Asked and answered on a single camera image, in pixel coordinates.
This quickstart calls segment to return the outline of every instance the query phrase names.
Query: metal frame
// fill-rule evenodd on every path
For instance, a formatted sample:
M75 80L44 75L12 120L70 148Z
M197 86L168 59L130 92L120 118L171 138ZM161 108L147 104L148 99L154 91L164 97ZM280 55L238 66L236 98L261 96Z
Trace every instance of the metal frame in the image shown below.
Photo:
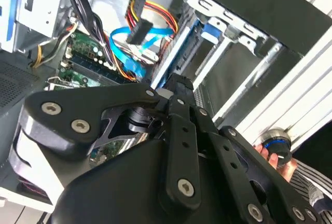
M286 130L300 146L332 119L332 27L308 54L241 121L237 130L253 144L269 129Z
M48 37L53 36L61 0L33 0L32 10L25 8L26 0L21 0L16 20Z

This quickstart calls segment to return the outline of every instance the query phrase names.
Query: human hand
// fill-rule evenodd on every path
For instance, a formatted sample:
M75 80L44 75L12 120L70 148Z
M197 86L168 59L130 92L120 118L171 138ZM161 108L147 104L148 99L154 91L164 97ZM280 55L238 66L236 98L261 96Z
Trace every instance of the human hand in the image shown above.
M263 148L262 144L259 144L254 147L255 150L257 150L261 156L265 159L268 160L269 157L269 151L267 148ZM292 158L288 163L285 164L282 168L277 169L276 166L278 164L278 155L273 153L271 154L269 158L269 164L275 168L279 174L287 181L289 182L292 178L292 175L294 174L295 169L297 168L297 162L294 158Z

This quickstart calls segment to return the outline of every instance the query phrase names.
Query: yellow wire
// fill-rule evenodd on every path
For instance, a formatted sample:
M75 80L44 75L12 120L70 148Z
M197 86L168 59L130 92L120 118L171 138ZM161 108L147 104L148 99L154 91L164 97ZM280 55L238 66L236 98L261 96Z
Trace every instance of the yellow wire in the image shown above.
M151 4L151 5L156 6L156 7L160 8L160 9L162 9L162 10L164 10L164 11L166 11L166 12L168 12L170 14L170 12L168 10L166 10L164 7L162 7L161 5L158 5L158 4L156 4L156 3L152 2L152 1L146 1L146 2L149 3L149 4ZM130 11L133 14L134 18L136 19L136 21L138 21L139 18L137 17L136 13L134 12L134 4L135 4L135 0L133 0L130 3ZM176 23L174 17L172 16L172 14L170 14L170 16L172 18L173 23L175 23L175 32L177 33L177 31L178 31L177 23Z
M154 5L154 6L156 6L156 7L159 7L159 8L161 8L162 10L168 12L168 13L170 14L170 16L171 16L173 22L175 23L175 32L177 33L177 31L178 31L177 22L175 21L175 19L174 19L174 17L172 16L172 14L171 14L168 10L166 10L164 7L162 7L161 5L158 5L158 4L155 3L155 2L152 2L152 1L149 1L149 0L147 0L146 2L149 3L149 4L151 4L151 5Z
M38 53L37 53L37 58L35 61L35 64L32 66L33 68L37 68L38 65L40 64L40 62L42 61L42 48L40 45L37 46L38 47Z
M166 10L164 7L162 7L161 5L158 5L158 4L155 3L155 2L152 2L152 1L149 1L149 0L147 0L146 2L149 3L149 4L151 4L151 5L154 5L154 6L156 6L156 7L159 7L159 8L161 8L161 9L163 9L164 11L169 12L169 11Z
M134 18L136 19L136 21L138 21L139 18L137 17L136 13L134 12L134 3L135 3L135 0L133 0L133 1L130 3L130 10L131 10L131 13L133 14Z

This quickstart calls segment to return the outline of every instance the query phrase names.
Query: hex bolt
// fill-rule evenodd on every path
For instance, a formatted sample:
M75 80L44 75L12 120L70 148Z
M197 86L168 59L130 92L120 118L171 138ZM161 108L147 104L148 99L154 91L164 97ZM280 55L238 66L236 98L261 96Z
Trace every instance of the hex bolt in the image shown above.
M228 129L228 131L229 131L230 135L232 135L232 136L237 135L237 133L233 129Z
M147 95L155 96L155 94L150 90L146 90L145 92L146 92Z
M41 105L42 111L49 115L57 115L61 112L61 106L54 102L46 102Z
M180 179L177 182L177 187L179 189L179 191L184 194L186 197L192 197L195 190L193 188L193 185L191 184L191 182L189 182L186 179Z
M181 105L184 105L185 102L183 100L180 100L180 99L177 99L177 101L181 104Z
M305 220L304 215L296 207L293 207L293 212L294 212L294 214L296 215L297 218L299 218L300 220Z
M309 209L305 208L305 211L313 221L317 221L316 216Z
M208 115L208 113L207 113L203 108L199 109L199 112L200 112L201 114L203 114L204 116L207 116L207 115Z
M263 215L261 214L261 211L259 210L259 208L250 203L248 204L248 211L249 214L257 221L257 222L262 222L263 221Z
M90 125L85 120L76 119L72 122L72 128L75 132L87 133L90 130Z

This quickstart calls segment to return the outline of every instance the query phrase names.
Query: wire bundle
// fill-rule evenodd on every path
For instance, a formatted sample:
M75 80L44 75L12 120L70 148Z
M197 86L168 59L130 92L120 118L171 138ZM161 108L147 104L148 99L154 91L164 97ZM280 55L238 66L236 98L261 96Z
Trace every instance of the wire bundle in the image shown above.
M129 25L129 28L132 29L136 26L137 22L139 21L138 16L136 15L134 11L134 4L135 0L132 0L130 3L130 10L128 10L126 15L126 20ZM176 34L178 32L178 26L174 19L174 17L170 14L169 11L167 11L164 7L161 5L158 5L151 1L146 1L144 5L144 9L151 10L161 16L165 22L169 25L169 27L173 30L173 32Z
M89 32L90 36L97 41L103 48L107 62L114 66L116 58L112 56L112 52L107 44L107 37L104 34L103 24L99 16L92 12L91 6L88 0L70 0L74 8L75 14L77 14L79 20Z

